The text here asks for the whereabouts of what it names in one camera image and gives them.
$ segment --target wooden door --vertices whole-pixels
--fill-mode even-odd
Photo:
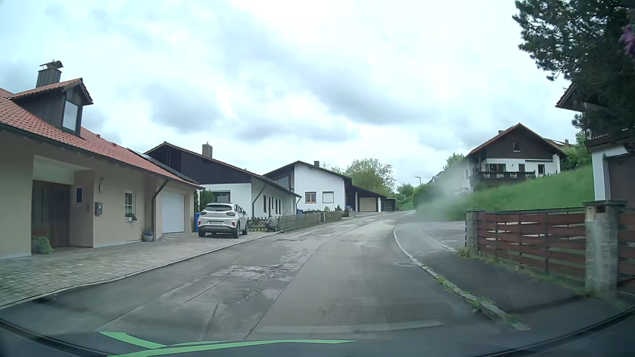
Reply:
[[[48,237],[53,248],[69,245],[70,187],[33,181],[31,232]]]

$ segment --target blue trash bin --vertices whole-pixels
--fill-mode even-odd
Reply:
[[[201,215],[201,212],[196,212],[194,214],[194,231],[198,232],[198,217]]]

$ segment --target roof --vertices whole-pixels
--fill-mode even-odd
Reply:
[[[294,195],[294,196],[296,196],[296,197],[301,197],[299,194],[297,194],[297,193],[295,193],[295,192],[293,192],[293,191],[291,191],[291,190],[287,189],[285,186],[282,186],[282,185],[278,184],[277,182],[275,182],[275,181],[273,181],[273,180],[271,180],[271,179],[269,179],[269,178],[267,178],[267,177],[264,177],[264,176],[259,175],[259,174],[257,174],[257,173],[253,173],[253,172],[251,172],[251,171],[247,171],[247,170],[245,170],[244,168],[240,168],[240,167],[238,167],[238,166],[230,165],[230,164],[228,164],[228,163],[226,163],[226,162],[224,162],[224,161],[216,160],[216,159],[213,159],[213,158],[208,158],[208,157],[207,157],[207,156],[205,156],[205,155],[201,155],[201,154],[198,154],[197,152],[190,151],[190,150],[185,149],[185,148],[180,147],[180,146],[176,146],[176,145],[171,144],[171,143],[169,143],[169,142],[167,142],[167,141],[164,141],[162,144],[159,144],[159,145],[157,145],[157,146],[155,146],[155,147],[151,148],[150,150],[146,151],[144,154],[146,154],[146,155],[147,155],[148,153],[150,153],[150,152],[152,152],[152,151],[155,151],[156,149],[158,149],[158,148],[160,148],[160,147],[162,147],[162,146],[169,146],[169,147],[172,147],[172,148],[174,148],[174,149],[177,149],[177,150],[181,150],[181,151],[187,152],[188,154],[196,155],[196,156],[198,156],[198,157],[200,157],[200,158],[207,159],[207,160],[212,161],[212,162],[214,162],[214,163],[217,163],[217,164],[220,164],[220,165],[224,165],[224,166],[229,167],[229,168],[233,168],[234,170],[238,170],[238,171],[240,171],[240,172],[244,172],[244,173],[246,173],[246,174],[248,174],[248,175],[251,175],[252,177],[255,177],[256,179],[259,179],[260,181],[262,181],[262,182],[264,182],[264,183],[266,183],[266,184],[269,184],[269,185],[271,185],[271,186],[275,187],[276,189],[279,189],[280,191],[287,192],[287,193],[292,194],[292,195]]]
[[[56,128],[20,107],[8,99],[8,97],[13,97],[13,93],[0,88],[0,130],[12,131],[18,135],[25,135],[36,140],[74,149],[85,154],[116,160],[120,163],[155,173],[166,179],[199,187],[192,182],[183,180],[158,167],[150,161],[136,155],[129,149],[109,142],[99,134],[95,134],[86,128],[81,128],[81,137]]]
[[[377,193],[375,191],[363,189],[360,186],[349,185],[348,187],[352,187],[353,189],[355,189],[355,191],[360,191],[360,192],[365,192],[367,194],[371,194],[372,196],[375,196],[375,197],[386,198],[386,196],[383,195],[383,194]]]
[[[562,149],[560,149],[560,147],[558,147],[556,144],[554,144],[553,142],[551,142],[550,140],[545,139],[544,137],[541,137],[540,135],[536,134],[534,131],[532,131],[531,129],[527,128],[525,125],[522,125],[521,123],[518,123],[514,126],[509,127],[508,129],[504,130],[503,132],[501,132],[500,134],[496,135],[495,137],[487,140],[486,142],[484,142],[483,144],[479,145],[478,147],[476,147],[474,150],[470,151],[470,153],[468,155],[471,154],[475,154],[478,151],[480,151],[482,148],[486,147],[487,145],[490,145],[491,143],[493,143],[494,141],[502,138],[503,136],[505,136],[507,133],[509,133],[510,131],[516,129],[516,128],[524,128],[525,130],[529,131],[530,133],[536,135],[537,137],[541,138],[542,140],[544,140],[544,142],[546,142],[547,144],[549,144],[551,147],[555,148],[556,150],[558,150],[559,152],[561,152],[562,154],[566,155]]]
[[[53,84],[49,84],[49,85],[46,85],[46,86],[42,86],[42,87],[37,87],[37,88],[30,89],[30,90],[21,91],[20,93],[15,93],[15,94],[10,93],[9,99],[17,99],[17,98],[28,97],[30,95],[40,94],[40,93],[44,93],[46,91],[58,90],[58,89],[62,89],[64,87],[73,87],[73,86],[77,86],[77,85],[79,85],[81,87],[82,91],[86,95],[86,99],[88,99],[90,104],[92,104],[93,103],[93,99],[90,97],[90,94],[88,94],[88,90],[86,89],[86,86],[84,85],[84,81],[81,78],[75,78],[75,79],[71,79],[71,80],[64,81],[64,82],[59,82],[59,83],[53,83]]]
[[[294,161],[294,162],[292,162],[292,163],[290,163],[288,165],[284,165],[282,167],[276,168],[275,170],[272,170],[270,172],[267,172],[267,173],[263,174],[263,176],[271,175],[271,174],[273,174],[275,172],[278,172],[278,171],[281,171],[281,170],[284,170],[284,169],[287,169],[287,168],[292,168],[292,167],[294,167],[297,164],[302,164],[302,165],[308,166],[310,168],[315,168],[317,170],[324,171],[326,173],[330,173],[331,175],[342,177],[345,180],[352,180],[352,178],[350,178],[350,177],[348,177],[346,175],[342,175],[341,173],[337,173],[337,172],[334,172],[334,171],[331,171],[331,170],[327,170],[326,168],[321,168],[319,166],[315,166],[315,165],[312,165],[310,163],[305,163],[304,161],[300,161],[300,160]]]
[[[560,97],[560,100],[558,100],[558,102],[556,103],[556,108],[567,109],[564,107],[564,104],[569,99],[569,97],[573,94],[574,91],[575,91],[575,84],[573,83],[569,84],[569,88],[565,90],[565,94],[562,94],[562,97]]]

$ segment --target chimney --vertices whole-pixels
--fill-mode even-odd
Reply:
[[[210,142],[207,142],[207,144],[203,144],[203,156],[207,156],[208,158],[211,159],[211,145],[210,145]]]
[[[59,68],[64,67],[61,61],[50,61],[47,64],[41,64],[40,67],[42,69],[37,72],[36,88],[60,82],[62,71]]]

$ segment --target stone fence post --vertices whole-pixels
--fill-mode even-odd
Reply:
[[[619,212],[626,201],[585,202],[587,292],[613,298],[617,294]]]
[[[478,255],[478,213],[485,210],[465,210],[465,246],[470,256]]]

